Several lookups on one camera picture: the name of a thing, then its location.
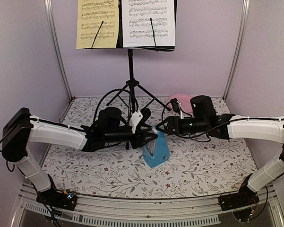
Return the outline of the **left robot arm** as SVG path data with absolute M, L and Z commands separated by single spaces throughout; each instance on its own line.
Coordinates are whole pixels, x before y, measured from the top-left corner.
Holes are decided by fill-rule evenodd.
M 106 148 L 107 144 L 128 142 L 133 149 L 137 149 L 158 137 L 153 127 L 145 124 L 149 116 L 148 109 L 137 111 L 127 121 L 120 109 L 107 107 L 99 112 L 91 126 L 76 128 L 39 118 L 23 107 L 4 126 L 0 153 L 30 180 L 37 191 L 42 192 L 42 197 L 50 205 L 57 205 L 61 201 L 60 193 L 54 190 L 50 177 L 31 156 L 29 143 L 54 144 L 95 152 Z

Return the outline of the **yellow sheet music page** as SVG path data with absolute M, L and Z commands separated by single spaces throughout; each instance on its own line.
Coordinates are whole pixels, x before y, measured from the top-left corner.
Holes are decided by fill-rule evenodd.
M 79 0 L 76 49 L 116 48 L 119 36 L 117 0 Z

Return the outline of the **black music stand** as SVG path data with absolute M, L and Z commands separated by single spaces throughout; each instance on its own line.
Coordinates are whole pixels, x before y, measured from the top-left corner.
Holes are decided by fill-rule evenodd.
M 118 0 L 119 2 L 119 36 L 117 41 L 117 46 L 114 49 L 125 49 L 128 53 L 128 62 L 129 62 L 129 79 L 126 82 L 125 86 L 122 88 L 114 89 L 111 91 L 111 94 L 113 98 L 119 98 L 121 93 L 126 92 L 129 95 L 129 101 L 126 103 L 126 107 L 128 108 L 128 117 L 125 118 L 125 120 L 129 121 L 132 114 L 138 110 L 141 110 L 142 108 L 139 108 L 138 101 L 135 96 L 135 89 L 141 88 L 141 84 L 139 81 L 137 81 L 134 77 L 134 66 L 133 66 L 133 51 L 135 49 L 142 49 L 142 50 L 151 50 L 151 51 L 157 51 L 157 52 L 172 52 L 175 49 L 174 47 L 167 47 L 162 46 L 159 48 L 154 47 L 140 47 L 140 48 L 124 48 L 123 47 L 123 39 L 122 39 L 122 10 L 121 10 L 121 0 Z M 93 121 L 97 120 L 100 109 L 95 110 L 94 119 Z M 127 147 L 132 147 L 130 143 L 125 142 Z M 107 144 L 107 147 L 113 147 L 120 143 L 115 143 L 113 145 Z

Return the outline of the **white sheet music page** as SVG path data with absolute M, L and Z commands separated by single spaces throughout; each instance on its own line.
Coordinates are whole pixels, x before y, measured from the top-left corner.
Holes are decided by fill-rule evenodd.
M 122 0 L 124 48 L 175 46 L 174 0 Z

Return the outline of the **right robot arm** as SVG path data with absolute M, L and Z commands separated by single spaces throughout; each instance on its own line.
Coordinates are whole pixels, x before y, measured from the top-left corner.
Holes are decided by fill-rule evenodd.
M 176 99 L 170 100 L 179 116 L 162 117 L 156 129 L 169 135 L 188 135 L 190 139 L 207 134 L 221 140 L 246 140 L 259 169 L 242 182 L 235 195 L 238 206 L 245 206 L 261 188 L 284 175 L 284 116 L 218 115 L 211 97 L 205 95 L 189 102 L 192 115 L 185 113 Z

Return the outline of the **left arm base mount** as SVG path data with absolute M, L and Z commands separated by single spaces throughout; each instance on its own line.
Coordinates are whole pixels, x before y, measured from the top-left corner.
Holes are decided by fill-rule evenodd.
M 50 178 L 50 188 L 44 192 L 38 192 L 36 201 L 50 207 L 74 211 L 77 204 L 77 193 L 66 189 L 57 190 L 53 180 Z

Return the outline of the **blue metronome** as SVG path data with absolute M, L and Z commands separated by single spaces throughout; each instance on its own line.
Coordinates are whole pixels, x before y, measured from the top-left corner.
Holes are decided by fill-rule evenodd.
M 170 158 L 170 151 L 163 132 L 152 127 L 152 133 L 157 135 L 157 138 L 143 147 L 143 158 L 150 168 L 154 168 Z

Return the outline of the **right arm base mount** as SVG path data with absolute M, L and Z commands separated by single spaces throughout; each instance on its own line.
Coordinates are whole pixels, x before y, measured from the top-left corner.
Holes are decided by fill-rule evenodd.
M 225 193 L 219 196 L 218 203 L 222 211 L 237 209 L 259 202 L 257 192 L 253 192 L 247 184 L 248 180 L 245 179 L 236 193 Z

